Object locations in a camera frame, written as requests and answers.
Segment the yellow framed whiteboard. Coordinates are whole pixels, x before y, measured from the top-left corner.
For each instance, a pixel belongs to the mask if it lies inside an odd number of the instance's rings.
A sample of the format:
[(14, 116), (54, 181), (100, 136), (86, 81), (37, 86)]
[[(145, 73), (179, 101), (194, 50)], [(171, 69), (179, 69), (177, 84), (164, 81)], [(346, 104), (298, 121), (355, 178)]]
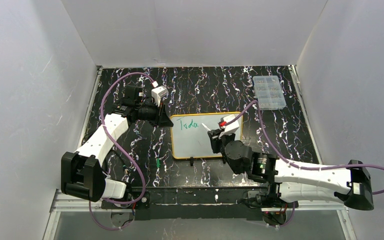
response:
[(207, 125), (211, 130), (216, 130), (219, 128), (221, 118), (231, 114), (237, 116), (240, 112), (177, 114), (171, 116), (170, 119), (173, 122), (171, 128), (173, 158), (188, 160), (190, 157), (195, 159), (221, 157), (220, 153), (214, 154), (212, 152), (207, 130), (201, 123)]

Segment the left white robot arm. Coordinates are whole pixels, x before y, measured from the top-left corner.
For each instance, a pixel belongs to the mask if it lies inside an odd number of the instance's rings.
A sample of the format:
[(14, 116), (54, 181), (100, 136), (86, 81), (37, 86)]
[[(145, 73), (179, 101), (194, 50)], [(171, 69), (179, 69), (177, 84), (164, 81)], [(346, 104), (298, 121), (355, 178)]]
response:
[(165, 86), (153, 84), (150, 96), (144, 96), (141, 87), (128, 85), (104, 117), (91, 137), (75, 152), (66, 152), (61, 158), (61, 191), (66, 195), (91, 202), (101, 199), (124, 200), (128, 185), (109, 179), (103, 170), (105, 158), (119, 139), (136, 121), (147, 121), (156, 128), (173, 127), (163, 98), (168, 95)]

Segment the green marker cap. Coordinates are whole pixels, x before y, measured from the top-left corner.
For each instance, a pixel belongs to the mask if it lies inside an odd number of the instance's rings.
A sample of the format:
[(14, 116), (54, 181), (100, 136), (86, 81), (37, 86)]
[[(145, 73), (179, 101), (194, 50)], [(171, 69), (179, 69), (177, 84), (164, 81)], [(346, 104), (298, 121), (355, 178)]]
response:
[(159, 158), (156, 159), (156, 167), (159, 169), (161, 167), (161, 161)]

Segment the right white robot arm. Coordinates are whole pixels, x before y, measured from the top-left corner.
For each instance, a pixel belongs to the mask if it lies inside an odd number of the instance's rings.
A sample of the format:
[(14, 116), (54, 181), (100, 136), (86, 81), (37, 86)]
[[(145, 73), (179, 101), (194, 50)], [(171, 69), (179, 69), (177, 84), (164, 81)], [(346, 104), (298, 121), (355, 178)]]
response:
[(313, 163), (285, 162), (274, 154), (253, 151), (235, 134), (209, 130), (211, 150), (221, 154), (234, 174), (268, 184), (263, 202), (292, 204), (297, 201), (343, 203), (346, 207), (374, 209), (371, 177), (362, 162), (352, 160), (344, 168)]

